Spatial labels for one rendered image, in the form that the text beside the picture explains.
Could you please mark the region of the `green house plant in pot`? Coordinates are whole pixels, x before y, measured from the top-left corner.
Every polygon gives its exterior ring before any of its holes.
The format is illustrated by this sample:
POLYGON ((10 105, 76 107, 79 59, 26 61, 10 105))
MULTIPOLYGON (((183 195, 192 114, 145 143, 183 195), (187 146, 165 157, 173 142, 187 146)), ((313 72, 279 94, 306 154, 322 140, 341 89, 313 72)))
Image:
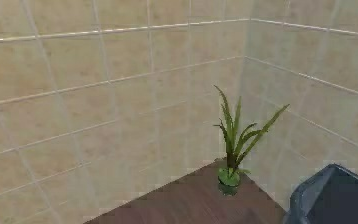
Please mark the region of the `green house plant in pot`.
POLYGON ((232 112, 227 96, 223 90, 217 85, 215 85, 215 88, 222 98, 220 107, 223 115, 223 117, 219 119, 219 123, 215 124, 215 127, 218 127, 222 133, 226 162, 226 164, 217 171, 218 189, 224 196, 234 196, 237 194, 238 187, 241 184, 241 175, 250 173, 249 170, 240 167, 241 163, 288 109, 289 104, 278 109, 260 128, 256 128, 257 123, 253 122, 242 129, 240 127, 241 99, 238 99, 235 112, 232 112))

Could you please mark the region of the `dark blue-grey bin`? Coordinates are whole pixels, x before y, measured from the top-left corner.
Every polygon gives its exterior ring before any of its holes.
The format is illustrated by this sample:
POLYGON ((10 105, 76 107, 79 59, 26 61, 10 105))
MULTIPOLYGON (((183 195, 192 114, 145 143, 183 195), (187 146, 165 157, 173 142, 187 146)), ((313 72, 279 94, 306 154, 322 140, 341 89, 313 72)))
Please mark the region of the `dark blue-grey bin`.
POLYGON ((358 174, 327 165, 293 191, 282 224, 358 224, 358 174))

